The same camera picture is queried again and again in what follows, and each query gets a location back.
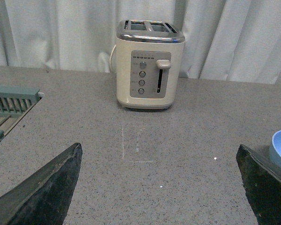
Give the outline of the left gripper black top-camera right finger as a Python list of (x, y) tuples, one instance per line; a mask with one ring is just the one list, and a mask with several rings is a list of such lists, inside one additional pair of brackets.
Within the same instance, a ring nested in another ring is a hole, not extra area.
[(244, 144), (236, 160), (258, 224), (281, 225), (281, 168)]

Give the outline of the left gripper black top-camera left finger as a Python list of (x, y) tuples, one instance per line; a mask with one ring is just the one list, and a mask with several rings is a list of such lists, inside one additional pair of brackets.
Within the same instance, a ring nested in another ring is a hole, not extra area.
[(63, 224), (79, 178), (76, 142), (0, 197), (0, 225)]

